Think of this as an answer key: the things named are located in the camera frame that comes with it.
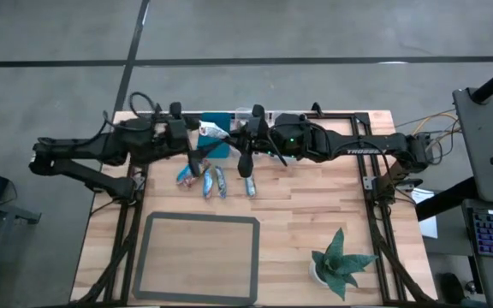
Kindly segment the green plant in white pot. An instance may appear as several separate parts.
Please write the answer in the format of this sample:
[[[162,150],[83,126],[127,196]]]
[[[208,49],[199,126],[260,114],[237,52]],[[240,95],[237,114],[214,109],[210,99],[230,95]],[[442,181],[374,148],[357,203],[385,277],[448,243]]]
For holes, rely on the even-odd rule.
[[[353,274],[365,272],[365,267],[378,259],[373,254],[345,254],[344,243],[345,234],[339,228],[324,252],[312,251],[309,267],[310,276],[341,300],[346,299],[347,285],[359,286]]]

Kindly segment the grey bordered clear mat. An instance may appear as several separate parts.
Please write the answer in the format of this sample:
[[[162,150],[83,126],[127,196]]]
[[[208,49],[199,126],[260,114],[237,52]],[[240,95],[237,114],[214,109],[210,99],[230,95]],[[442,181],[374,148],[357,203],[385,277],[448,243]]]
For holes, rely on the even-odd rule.
[[[252,216],[152,212],[132,295],[138,300],[254,305],[260,223]]]

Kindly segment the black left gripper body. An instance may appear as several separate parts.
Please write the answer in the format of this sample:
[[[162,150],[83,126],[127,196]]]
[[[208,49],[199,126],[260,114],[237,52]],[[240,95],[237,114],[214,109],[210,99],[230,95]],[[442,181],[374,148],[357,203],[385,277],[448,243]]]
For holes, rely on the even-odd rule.
[[[171,119],[165,122],[164,154],[182,154],[191,150],[187,126],[182,119]]]

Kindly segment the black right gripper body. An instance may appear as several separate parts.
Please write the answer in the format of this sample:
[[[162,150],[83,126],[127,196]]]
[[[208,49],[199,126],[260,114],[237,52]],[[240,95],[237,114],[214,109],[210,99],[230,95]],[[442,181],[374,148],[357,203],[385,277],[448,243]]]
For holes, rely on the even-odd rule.
[[[265,119],[251,119],[249,121],[249,153],[266,153],[276,155],[276,146],[270,141],[269,126]]]

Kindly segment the black computer mouse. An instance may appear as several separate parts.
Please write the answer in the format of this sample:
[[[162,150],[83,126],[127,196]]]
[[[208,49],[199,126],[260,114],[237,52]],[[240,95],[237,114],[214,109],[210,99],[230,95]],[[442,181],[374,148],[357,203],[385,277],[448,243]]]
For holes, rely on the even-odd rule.
[[[458,277],[453,273],[442,273],[438,277],[443,299],[448,304],[458,305],[466,296]]]

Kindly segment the black table clamp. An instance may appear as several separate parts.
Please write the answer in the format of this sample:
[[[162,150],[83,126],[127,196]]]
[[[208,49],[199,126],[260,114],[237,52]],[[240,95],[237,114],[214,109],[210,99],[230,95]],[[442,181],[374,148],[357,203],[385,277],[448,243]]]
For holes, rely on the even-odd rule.
[[[404,192],[411,192],[414,188],[421,185],[423,181],[418,178],[405,178],[395,182],[394,186],[396,190],[401,190]]]

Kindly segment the black beam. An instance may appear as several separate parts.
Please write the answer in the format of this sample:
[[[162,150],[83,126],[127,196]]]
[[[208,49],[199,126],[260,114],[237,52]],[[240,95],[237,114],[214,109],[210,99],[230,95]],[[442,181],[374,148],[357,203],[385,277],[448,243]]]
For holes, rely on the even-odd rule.
[[[418,203],[416,205],[418,221],[421,222],[461,205],[465,199],[476,198],[478,198],[478,189],[474,178],[470,177]]]

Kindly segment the grey side table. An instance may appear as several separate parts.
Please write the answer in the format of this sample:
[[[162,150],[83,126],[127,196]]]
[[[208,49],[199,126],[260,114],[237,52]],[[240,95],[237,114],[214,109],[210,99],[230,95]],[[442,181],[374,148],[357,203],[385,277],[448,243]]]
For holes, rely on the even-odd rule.
[[[476,104],[468,90],[453,92],[474,181],[481,199],[493,202],[493,96]]]

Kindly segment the blue plastic bin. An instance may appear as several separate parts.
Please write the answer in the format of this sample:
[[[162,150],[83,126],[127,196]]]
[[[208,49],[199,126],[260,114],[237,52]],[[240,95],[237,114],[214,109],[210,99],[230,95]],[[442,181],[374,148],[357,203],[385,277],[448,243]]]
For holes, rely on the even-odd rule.
[[[230,131],[231,114],[230,113],[203,113],[200,117],[201,121],[213,122],[225,132]],[[209,145],[218,141],[217,138],[199,135],[198,145]],[[216,149],[211,151],[208,158],[227,158],[229,156],[229,145],[222,143]]]

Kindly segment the blue white granola bar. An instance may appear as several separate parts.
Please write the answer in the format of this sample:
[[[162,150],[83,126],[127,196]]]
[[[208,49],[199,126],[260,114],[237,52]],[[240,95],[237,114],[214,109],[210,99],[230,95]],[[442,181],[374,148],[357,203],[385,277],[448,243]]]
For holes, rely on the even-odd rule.
[[[215,172],[217,175],[217,186],[218,186],[219,196],[221,198],[226,198],[227,197],[227,184],[226,184],[223,168],[221,168],[220,166],[216,166]]]

